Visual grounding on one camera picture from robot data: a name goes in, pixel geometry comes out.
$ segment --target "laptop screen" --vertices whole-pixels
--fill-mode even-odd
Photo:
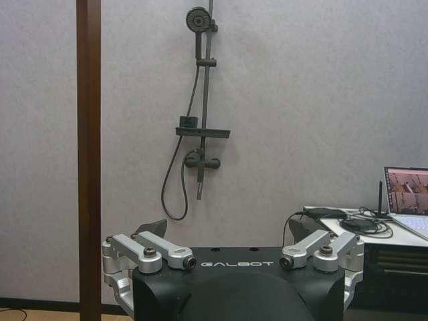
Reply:
[[[389,211],[428,215],[428,169],[385,167]]]

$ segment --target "black shelf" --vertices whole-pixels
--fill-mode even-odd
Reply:
[[[211,138],[229,138],[230,130],[176,127],[175,133],[179,136],[196,136]]]

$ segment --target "laptop keyboard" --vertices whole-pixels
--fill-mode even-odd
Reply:
[[[411,229],[428,231],[428,217],[395,217],[395,219]]]

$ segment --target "laptop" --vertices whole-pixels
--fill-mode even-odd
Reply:
[[[385,167],[389,216],[428,241],[428,169]]]

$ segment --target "baseboard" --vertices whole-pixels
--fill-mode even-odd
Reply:
[[[78,302],[28,300],[28,299],[12,299],[12,298],[0,298],[0,308],[64,311],[64,312],[80,311],[80,305]],[[126,315],[126,312],[120,306],[117,306],[114,304],[102,304],[101,311],[103,314],[116,314],[121,316]]]

